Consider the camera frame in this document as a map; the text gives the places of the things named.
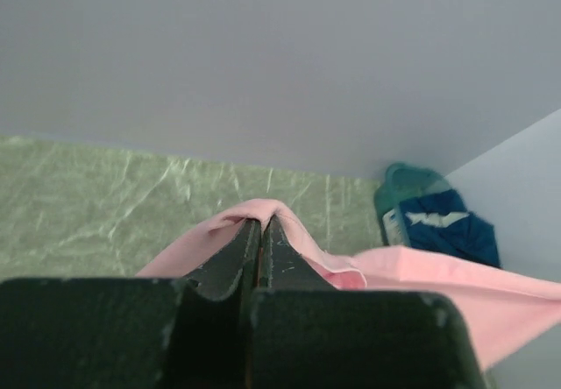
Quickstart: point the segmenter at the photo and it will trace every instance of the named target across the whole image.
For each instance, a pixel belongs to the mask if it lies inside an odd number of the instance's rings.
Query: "blue cloth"
[[[501,267],[494,227],[468,212],[455,190],[400,203],[411,247]]]

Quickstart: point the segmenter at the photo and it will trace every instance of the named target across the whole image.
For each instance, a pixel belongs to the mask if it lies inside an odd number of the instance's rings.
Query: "pink towel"
[[[255,199],[213,216],[171,243],[137,275],[180,277],[229,243],[246,218],[262,229],[277,215],[290,244],[340,289],[431,291],[448,296],[465,318],[483,370],[561,323],[561,284],[402,246],[354,257],[322,251],[282,202]]]

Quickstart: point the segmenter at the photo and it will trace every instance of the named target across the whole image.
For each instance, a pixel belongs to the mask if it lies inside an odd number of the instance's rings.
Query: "green marble surface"
[[[0,137],[0,279],[130,276],[238,202],[284,201],[320,247],[380,246],[378,184],[142,152]]]

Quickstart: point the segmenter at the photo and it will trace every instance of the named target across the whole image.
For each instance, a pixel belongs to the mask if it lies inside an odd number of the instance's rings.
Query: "teal container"
[[[410,246],[400,202],[450,190],[450,183],[429,168],[392,164],[386,170],[386,181],[374,194],[374,207],[384,244]]]

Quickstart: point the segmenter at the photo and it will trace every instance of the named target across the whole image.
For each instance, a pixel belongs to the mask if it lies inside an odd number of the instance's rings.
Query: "wall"
[[[468,208],[494,223],[505,269],[561,282],[561,110],[448,176]],[[496,368],[499,386],[561,386],[561,326]]]
[[[0,0],[0,133],[371,176],[557,108],[561,0]]]

